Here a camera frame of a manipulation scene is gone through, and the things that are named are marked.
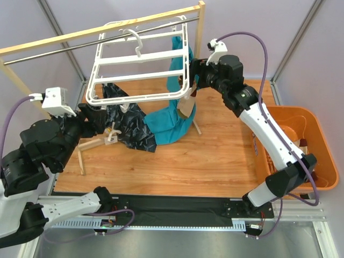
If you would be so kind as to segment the striped sock maroon toe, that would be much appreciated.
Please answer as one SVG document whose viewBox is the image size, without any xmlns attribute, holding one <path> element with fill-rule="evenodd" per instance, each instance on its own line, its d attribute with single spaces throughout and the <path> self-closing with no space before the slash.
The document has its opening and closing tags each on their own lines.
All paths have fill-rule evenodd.
<svg viewBox="0 0 344 258">
<path fill-rule="evenodd" d="M 196 103 L 197 83 L 194 80 L 192 84 L 192 92 L 188 98 L 181 98 L 177 104 L 177 113 L 182 119 L 187 119 L 191 116 Z"/>
</svg>

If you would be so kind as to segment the teal shorts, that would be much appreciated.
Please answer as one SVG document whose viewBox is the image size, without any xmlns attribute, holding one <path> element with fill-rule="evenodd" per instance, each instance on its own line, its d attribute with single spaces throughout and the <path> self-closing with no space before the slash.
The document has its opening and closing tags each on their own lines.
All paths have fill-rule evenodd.
<svg viewBox="0 0 344 258">
<path fill-rule="evenodd" d="M 183 41 L 181 37 L 172 37 L 172 50 L 181 49 Z M 173 58 L 169 70 L 183 68 L 182 57 Z M 180 85 L 176 76 L 167 78 L 167 90 L 169 92 L 179 91 Z M 196 114 L 196 105 L 189 118 L 182 118 L 177 112 L 179 99 L 169 100 L 169 105 L 158 111 L 149 113 L 144 118 L 144 123 L 155 136 L 157 145 L 167 145 L 177 142 L 186 135 Z"/>
</svg>

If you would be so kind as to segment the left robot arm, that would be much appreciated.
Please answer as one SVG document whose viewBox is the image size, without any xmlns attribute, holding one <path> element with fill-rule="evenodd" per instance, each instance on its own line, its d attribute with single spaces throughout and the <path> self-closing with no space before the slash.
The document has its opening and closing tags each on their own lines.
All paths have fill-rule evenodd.
<svg viewBox="0 0 344 258">
<path fill-rule="evenodd" d="M 30 202 L 38 186 L 48 180 L 45 169 L 63 172 L 80 139 L 105 130 L 107 112 L 88 104 L 78 105 L 73 116 L 35 122 L 20 133 L 22 143 L 1 160 L 1 247 L 29 242 L 49 227 L 87 213 L 105 213 L 114 207 L 105 187 L 63 203 Z"/>
</svg>

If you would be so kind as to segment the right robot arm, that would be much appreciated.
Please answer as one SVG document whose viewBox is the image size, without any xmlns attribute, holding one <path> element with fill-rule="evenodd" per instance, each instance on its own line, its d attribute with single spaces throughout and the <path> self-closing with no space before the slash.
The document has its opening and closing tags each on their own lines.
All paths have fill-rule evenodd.
<svg viewBox="0 0 344 258">
<path fill-rule="evenodd" d="M 212 88 L 222 96 L 225 106 L 245 123 L 268 152 L 276 172 L 243 198 L 245 210 L 252 212 L 262 205 L 282 198 L 306 181 L 314 182 L 317 159 L 305 154 L 283 132 L 267 110 L 257 91 L 244 83 L 243 64 L 235 55 L 223 55 L 217 63 L 193 59 L 190 82 L 198 76 L 198 89 Z"/>
</svg>

